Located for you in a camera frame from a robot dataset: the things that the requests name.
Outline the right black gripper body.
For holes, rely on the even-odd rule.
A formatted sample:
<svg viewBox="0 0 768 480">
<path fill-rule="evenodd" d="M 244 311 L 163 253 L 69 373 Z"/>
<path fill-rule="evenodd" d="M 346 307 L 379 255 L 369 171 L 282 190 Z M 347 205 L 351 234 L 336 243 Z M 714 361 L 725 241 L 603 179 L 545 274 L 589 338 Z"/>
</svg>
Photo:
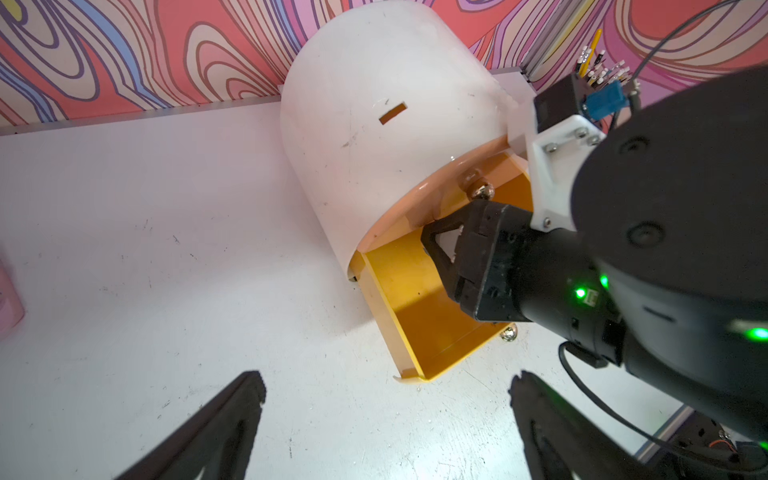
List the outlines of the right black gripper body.
<svg viewBox="0 0 768 480">
<path fill-rule="evenodd" d="M 462 212 L 466 217 L 455 257 L 461 310 L 479 322 L 521 321 L 514 270 L 531 213 L 488 200 L 474 200 Z"/>
</svg>

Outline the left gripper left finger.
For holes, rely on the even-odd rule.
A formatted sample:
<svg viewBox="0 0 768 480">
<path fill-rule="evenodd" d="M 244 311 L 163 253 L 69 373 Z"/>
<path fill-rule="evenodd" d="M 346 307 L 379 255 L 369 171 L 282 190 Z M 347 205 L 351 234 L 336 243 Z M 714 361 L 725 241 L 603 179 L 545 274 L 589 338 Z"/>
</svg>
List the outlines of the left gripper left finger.
<svg viewBox="0 0 768 480">
<path fill-rule="evenodd" d="M 250 463 L 266 386 L 241 373 L 121 479 L 243 479 Z"/>
</svg>

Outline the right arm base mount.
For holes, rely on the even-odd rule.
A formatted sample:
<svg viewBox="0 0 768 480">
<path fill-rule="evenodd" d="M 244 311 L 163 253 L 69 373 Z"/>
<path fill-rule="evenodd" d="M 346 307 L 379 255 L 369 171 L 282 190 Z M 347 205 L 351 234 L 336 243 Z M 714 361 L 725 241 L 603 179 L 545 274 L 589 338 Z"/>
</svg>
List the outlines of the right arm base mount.
<svg viewBox="0 0 768 480">
<path fill-rule="evenodd" d="M 749 440 L 737 440 L 726 428 L 710 417 L 681 407 L 667 420 L 655 436 L 688 453 L 706 456 L 725 463 L 729 470 L 754 470 L 767 466 L 767 450 Z M 661 479 L 766 479 L 767 471 L 757 475 L 727 473 L 681 458 L 647 443 L 638 451 L 638 459 L 652 469 Z"/>
</svg>

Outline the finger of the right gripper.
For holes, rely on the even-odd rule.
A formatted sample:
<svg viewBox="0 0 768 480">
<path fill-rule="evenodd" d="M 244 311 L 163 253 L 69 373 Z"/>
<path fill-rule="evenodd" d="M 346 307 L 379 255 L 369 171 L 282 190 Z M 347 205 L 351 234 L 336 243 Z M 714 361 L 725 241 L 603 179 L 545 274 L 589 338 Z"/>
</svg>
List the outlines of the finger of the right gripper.
<svg viewBox="0 0 768 480">
<path fill-rule="evenodd" d="M 467 213 L 454 212 L 422 229 L 421 243 L 442 282 L 458 282 L 460 278 L 467 277 L 471 257 L 471 229 L 467 227 L 468 223 Z"/>
</svg>

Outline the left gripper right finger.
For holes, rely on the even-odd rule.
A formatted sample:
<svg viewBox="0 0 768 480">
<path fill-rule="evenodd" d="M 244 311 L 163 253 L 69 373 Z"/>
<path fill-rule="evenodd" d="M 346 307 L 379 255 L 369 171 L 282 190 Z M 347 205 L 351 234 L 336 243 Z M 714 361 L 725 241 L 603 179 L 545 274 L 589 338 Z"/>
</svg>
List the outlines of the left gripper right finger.
<svg viewBox="0 0 768 480">
<path fill-rule="evenodd" d="M 510 406 L 533 479 L 655 479 L 535 374 L 512 379 Z"/>
</svg>

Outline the orange top drawer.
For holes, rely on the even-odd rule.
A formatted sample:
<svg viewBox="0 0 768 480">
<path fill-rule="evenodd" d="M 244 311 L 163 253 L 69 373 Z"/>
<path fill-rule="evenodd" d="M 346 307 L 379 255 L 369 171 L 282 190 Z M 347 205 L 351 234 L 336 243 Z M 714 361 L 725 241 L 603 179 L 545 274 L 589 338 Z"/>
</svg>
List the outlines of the orange top drawer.
<svg viewBox="0 0 768 480">
<path fill-rule="evenodd" d="M 478 147 L 441 167 L 395 202 L 357 250 L 367 253 L 391 243 L 459 209 L 482 185 L 498 190 L 519 176 L 528 176 L 526 159 L 511 149 Z"/>
</svg>

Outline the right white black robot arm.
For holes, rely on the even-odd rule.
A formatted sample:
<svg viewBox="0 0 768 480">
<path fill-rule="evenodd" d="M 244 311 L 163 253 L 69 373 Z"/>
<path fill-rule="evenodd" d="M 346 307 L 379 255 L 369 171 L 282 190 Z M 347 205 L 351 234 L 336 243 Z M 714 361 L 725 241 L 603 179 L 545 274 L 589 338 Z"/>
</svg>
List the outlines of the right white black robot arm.
<svg viewBox="0 0 768 480">
<path fill-rule="evenodd" d="M 480 322 L 532 322 L 767 437 L 767 70 L 641 106 L 569 75 L 513 115 L 533 208 L 474 200 L 421 242 Z"/>
</svg>

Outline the cream round drawer cabinet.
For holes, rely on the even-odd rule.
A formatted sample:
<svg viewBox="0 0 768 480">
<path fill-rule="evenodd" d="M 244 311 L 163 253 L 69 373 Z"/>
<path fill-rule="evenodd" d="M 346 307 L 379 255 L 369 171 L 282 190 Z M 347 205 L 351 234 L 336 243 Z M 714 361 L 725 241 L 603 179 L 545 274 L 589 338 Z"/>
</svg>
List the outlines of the cream round drawer cabinet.
<svg viewBox="0 0 768 480">
<path fill-rule="evenodd" d="M 287 157 L 349 272 L 357 246 L 421 181 L 478 147 L 507 146 L 534 90 L 494 76 L 430 7 L 379 1 L 323 26 L 281 94 Z"/>
</svg>

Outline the yellow drawer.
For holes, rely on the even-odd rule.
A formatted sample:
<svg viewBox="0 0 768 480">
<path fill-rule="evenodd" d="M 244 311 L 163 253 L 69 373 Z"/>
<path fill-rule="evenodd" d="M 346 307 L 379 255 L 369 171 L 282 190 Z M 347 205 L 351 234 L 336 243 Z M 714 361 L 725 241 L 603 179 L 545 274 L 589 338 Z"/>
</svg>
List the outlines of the yellow drawer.
<svg viewBox="0 0 768 480">
<path fill-rule="evenodd" d="M 477 322 L 445 292 L 415 230 L 350 264 L 404 384 L 426 383 L 460 363 L 514 323 Z"/>
</svg>

